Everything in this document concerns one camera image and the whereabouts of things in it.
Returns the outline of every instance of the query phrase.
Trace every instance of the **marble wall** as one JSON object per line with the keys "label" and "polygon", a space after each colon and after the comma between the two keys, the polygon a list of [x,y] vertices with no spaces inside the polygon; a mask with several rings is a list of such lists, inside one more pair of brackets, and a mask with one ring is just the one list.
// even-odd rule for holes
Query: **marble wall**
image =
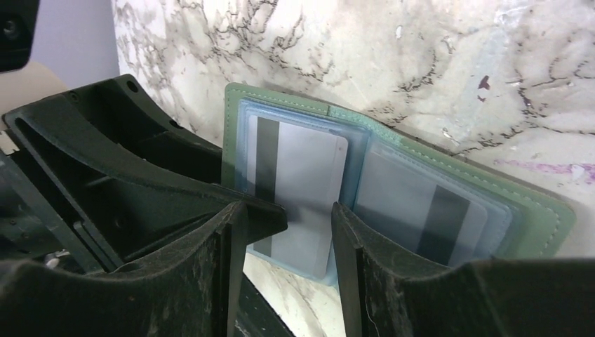
{"label": "marble wall", "polygon": [[[595,256],[594,0],[113,0],[113,11],[121,72],[213,143],[231,81],[327,100],[559,194],[578,215],[560,255]],[[295,294],[330,303],[323,318],[311,298],[278,300],[295,276],[255,258],[246,268],[268,275],[255,283],[298,336],[344,333],[336,294],[295,281]],[[295,314],[304,305],[309,316]]]}

